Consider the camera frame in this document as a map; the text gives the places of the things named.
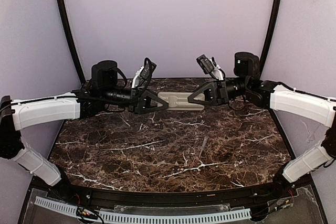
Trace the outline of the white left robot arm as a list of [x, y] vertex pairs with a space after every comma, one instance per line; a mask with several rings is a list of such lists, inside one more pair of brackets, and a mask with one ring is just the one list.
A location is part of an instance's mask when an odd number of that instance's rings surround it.
[[93, 117], [116, 105], [131, 113], [145, 114], [168, 108], [168, 103], [148, 89], [156, 65], [145, 58], [136, 72], [131, 88], [118, 64], [101, 61], [91, 68], [91, 79], [79, 90], [32, 100], [1, 98], [1, 158], [17, 162], [31, 174], [54, 187], [67, 180], [53, 163], [26, 143], [21, 131], [27, 127], [53, 121]]

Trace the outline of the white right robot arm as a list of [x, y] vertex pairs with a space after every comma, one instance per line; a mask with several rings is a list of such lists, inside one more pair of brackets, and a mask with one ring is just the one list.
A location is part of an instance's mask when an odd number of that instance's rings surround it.
[[199, 56], [196, 59], [198, 65], [213, 80], [196, 89], [188, 97], [189, 103], [219, 106], [243, 97], [259, 108], [289, 112], [327, 127], [323, 140], [280, 169], [274, 176], [277, 184], [292, 184], [303, 175], [335, 160], [335, 98], [300, 91], [283, 82], [262, 81], [259, 58], [252, 53], [237, 52], [234, 59], [236, 77], [226, 78], [215, 59]]

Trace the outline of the white remote control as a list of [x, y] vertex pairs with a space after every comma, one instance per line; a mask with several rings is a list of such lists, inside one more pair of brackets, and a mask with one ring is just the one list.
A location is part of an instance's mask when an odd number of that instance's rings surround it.
[[166, 110], [171, 111], [201, 111], [204, 106], [201, 104], [189, 103], [188, 97], [191, 92], [159, 92], [158, 97], [168, 103]]

